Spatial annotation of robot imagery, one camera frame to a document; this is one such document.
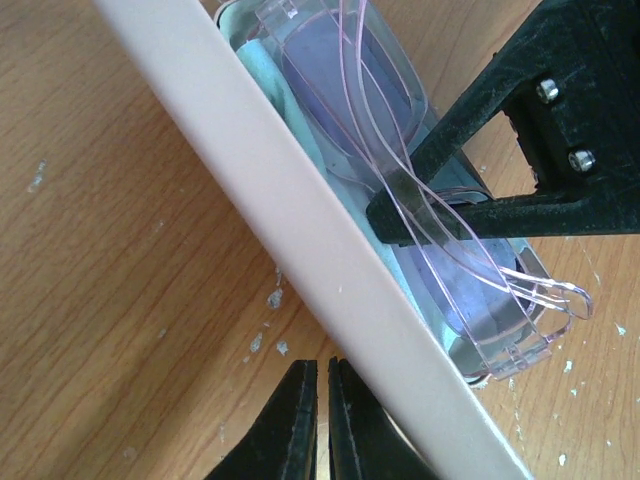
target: black clamp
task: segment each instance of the black clamp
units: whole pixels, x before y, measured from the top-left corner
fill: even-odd
[[[420,180],[500,111],[537,186],[455,205],[480,238],[640,232],[639,0],[544,0],[412,154]],[[386,191],[367,216],[381,241],[411,243]]]
[[[297,360],[253,426],[206,480],[313,480],[317,365]],[[332,480],[436,480],[346,360],[329,362]]]

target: wood grain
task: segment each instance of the wood grain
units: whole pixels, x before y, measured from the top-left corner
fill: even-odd
[[[536,2],[378,4],[444,111]],[[467,153],[532,187],[504,119]],[[268,308],[275,265],[87,1],[0,5],[0,171],[2,478],[202,478],[293,358],[320,362],[326,466],[337,348],[286,282]],[[640,242],[533,243],[597,316],[479,397],[539,478],[640,478]]]

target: metal screw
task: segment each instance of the metal screw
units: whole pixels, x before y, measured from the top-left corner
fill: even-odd
[[[556,82],[547,78],[538,84],[536,87],[536,93],[538,94],[538,97],[540,97],[540,100],[542,100],[542,103],[551,103],[558,98],[560,90],[558,89]]]
[[[596,157],[589,150],[577,150],[569,154],[569,164],[576,172],[588,172],[596,164]]]

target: white paint speck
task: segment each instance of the white paint speck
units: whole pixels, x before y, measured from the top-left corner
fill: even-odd
[[[278,343],[276,343],[276,350],[278,350],[278,352],[280,352],[280,355],[284,357],[289,351],[289,346],[287,345],[287,342],[285,342],[284,340],[280,340]]]
[[[133,462],[136,458],[138,458],[138,452],[133,447],[127,447],[122,452],[122,456],[128,461]]]
[[[584,253],[585,258],[587,259],[587,263],[589,263],[589,267],[591,267],[591,271],[593,272],[593,276],[596,279],[596,283],[598,284],[598,286],[601,286],[602,281],[600,280],[600,275],[596,273],[596,269],[593,266],[593,261],[591,260],[591,257],[587,253],[587,249],[584,246],[584,243],[582,243],[582,240],[580,240],[579,238],[578,238],[578,243],[580,244],[580,248],[582,248],[582,253]]]
[[[516,435],[520,442],[524,442],[524,435],[522,434],[522,427],[520,425],[516,425]]]
[[[33,180],[31,181],[31,185],[29,185],[29,188],[27,188],[27,191],[29,193],[35,192],[38,189],[38,187],[40,186],[40,184],[42,183],[42,181],[44,180],[44,169],[45,168],[47,168],[47,161],[46,160],[42,160],[38,164],[38,170],[36,170],[36,175],[35,175],[35,177],[33,177]]]
[[[256,335],[256,338],[253,339],[251,345],[249,345],[249,350],[251,350],[251,353],[256,353],[260,350],[260,345],[262,345],[262,332]]]
[[[267,297],[267,305],[269,305],[270,309],[277,310],[280,308],[283,293],[282,289],[278,287],[271,295],[269,295],[269,297]]]

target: wooden table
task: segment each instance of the wooden table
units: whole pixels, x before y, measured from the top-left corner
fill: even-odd
[[[379,2],[443,111],[535,3]],[[0,112],[0,476],[202,478],[294,358],[321,365],[326,465],[339,351],[286,281],[267,306],[275,265],[86,0],[2,2]],[[532,188],[503,118],[467,153]],[[533,244],[597,316],[478,394],[540,478],[640,478],[640,241]]]

